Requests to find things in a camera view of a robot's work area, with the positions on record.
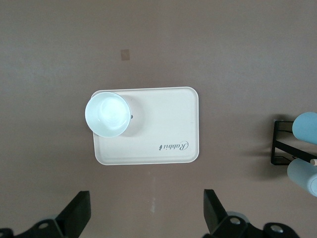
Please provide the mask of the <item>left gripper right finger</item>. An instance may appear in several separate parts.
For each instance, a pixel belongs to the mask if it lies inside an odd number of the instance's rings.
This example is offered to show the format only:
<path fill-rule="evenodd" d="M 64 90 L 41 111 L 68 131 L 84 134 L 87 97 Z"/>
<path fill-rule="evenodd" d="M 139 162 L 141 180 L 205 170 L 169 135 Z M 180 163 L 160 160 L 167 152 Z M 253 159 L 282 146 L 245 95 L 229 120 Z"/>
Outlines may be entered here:
<path fill-rule="evenodd" d="M 259 238 L 261 236 L 261 230 L 243 218 L 228 215 L 212 189 L 204 190 L 204 219 L 209 230 L 209 233 L 204 235 L 205 238 Z"/>

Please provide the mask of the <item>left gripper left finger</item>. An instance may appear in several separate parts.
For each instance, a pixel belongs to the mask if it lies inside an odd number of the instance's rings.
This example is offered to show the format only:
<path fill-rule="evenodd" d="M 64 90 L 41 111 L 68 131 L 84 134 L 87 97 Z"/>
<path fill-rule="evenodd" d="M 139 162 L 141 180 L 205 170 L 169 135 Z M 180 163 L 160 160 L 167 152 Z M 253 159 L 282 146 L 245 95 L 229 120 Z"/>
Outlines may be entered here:
<path fill-rule="evenodd" d="M 36 223 L 18 238 L 78 238 L 91 218 L 90 192 L 79 192 L 54 219 Z"/>

